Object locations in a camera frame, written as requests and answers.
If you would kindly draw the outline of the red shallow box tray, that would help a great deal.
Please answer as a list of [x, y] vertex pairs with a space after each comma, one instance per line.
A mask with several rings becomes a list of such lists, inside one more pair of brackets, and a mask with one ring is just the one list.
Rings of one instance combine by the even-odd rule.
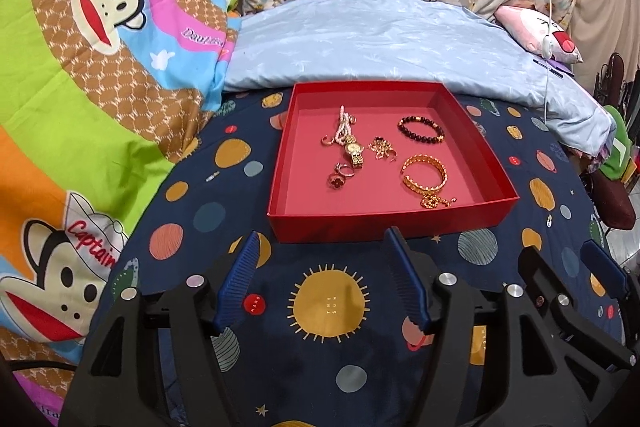
[[[383, 138], [394, 150], [387, 159], [364, 150], [363, 166], [334, 188], [329, 177], [348, 158], [341, 145], [321, 141], [342, 112], [355, 117], [360, 144]], [[401, 165], [416, 154], [447, 168], [439, 193], [416, 193], [401, 182]], [[268, 205], [279, 242], [378, 241], [390, 227], [405, 237], [490, 228], [517, 201], [500, 160], [443, 84], [320, 81], [293, 88]]]

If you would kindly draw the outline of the dark maroon bag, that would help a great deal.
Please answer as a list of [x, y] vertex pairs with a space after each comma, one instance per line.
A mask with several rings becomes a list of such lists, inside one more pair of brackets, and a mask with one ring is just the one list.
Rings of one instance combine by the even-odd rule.
[[620, 180], [610, 180], [600, 170], [590, 173], [591, 198], [602, 222], [611, 229], [630, 231], [636, 212]]

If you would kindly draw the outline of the pink white plush toy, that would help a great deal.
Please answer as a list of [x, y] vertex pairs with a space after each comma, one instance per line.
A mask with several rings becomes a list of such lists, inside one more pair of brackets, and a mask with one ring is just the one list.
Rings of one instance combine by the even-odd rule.
[[541, 12], [501, 5], [495, 18], [526, 51], [563, 64], [582, 62], [582, 54], [568, 33]]

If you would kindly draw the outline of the green cloth item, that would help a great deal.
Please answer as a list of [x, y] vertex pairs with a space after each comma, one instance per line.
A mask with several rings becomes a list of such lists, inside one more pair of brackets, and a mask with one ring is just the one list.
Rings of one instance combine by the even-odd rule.
[[611, 145], [611, 153], [606, 161], [602, 162], [600, 171], [612, 181], [620, 181], [627, 169], [631, 153], [631, 139], [629, 139], [626, 122], [617, 108], [605, 105], [604, 109], [615, 121], [615, 133]]

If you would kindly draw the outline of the light blue quilt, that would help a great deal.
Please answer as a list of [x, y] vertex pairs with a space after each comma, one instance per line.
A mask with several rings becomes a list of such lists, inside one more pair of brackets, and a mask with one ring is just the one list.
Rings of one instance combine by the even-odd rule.
[[500, 26], [442, 2], [294, 0], [243, 17], [224, 90], [380, 79], [439, 81], [535, 109], [561, 143], [591, 157], [613, 146], [613, 116], [572, 77]]

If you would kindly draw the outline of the colourful monkey cartoon blanket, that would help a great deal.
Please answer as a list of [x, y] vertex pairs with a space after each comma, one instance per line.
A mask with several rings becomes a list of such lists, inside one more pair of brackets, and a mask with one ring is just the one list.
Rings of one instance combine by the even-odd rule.
[[238, 0], [1, 0], [1, 421], [53, 426], [146, 206], [220, 107]]

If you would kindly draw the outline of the gold coil bangle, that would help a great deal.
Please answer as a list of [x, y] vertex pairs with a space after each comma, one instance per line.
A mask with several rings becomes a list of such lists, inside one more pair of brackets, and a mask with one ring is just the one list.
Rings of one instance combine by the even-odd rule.
[[448, 171], [436, 157], [416, 154], [400, 167], [400, 179], [409, 190], [420, 193], [439, 193], [448, 182]]

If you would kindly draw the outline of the navy planet print bedsheet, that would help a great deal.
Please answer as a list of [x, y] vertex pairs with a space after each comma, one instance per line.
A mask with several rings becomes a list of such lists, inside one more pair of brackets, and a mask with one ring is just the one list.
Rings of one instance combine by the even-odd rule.
[[[256, 233], [259, 258], [238, 318], [213, 339], [237, 426], [405, 426], [434, 337], [409, 319], [378, 241], [281, 243], [268, 218], [293, 89], [227, 96], [198, 147], [171, 171], [111, 274], [91, 334], [120, 292], [170, 291]], [[518, 257], [535, 247], [577, 311], [617, 341], [618, 303], [582, 263], [592, 239], [609, 254], [596, 210], [560, 141], [533, 110], [454, 95], [511, 180], [518, 201], [494, 227], [405, 237], [439, 269], [484, 293], [518, 297]], [[356, 119], [338, 116], [324, 145], [344, 148]], [[166, 329], [158, 333], [171, 426], [186, 422]], [[462, 424], [476, 412], [487, 327], [473, 329]]]

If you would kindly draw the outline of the gold wristwatch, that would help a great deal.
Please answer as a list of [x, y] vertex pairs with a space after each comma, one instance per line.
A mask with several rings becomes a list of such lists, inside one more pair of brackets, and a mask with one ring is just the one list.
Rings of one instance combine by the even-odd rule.
[[353, 135], [346, 136], [344, 151], [352, 168], [359, 169], [363, 166], [363, 147]]

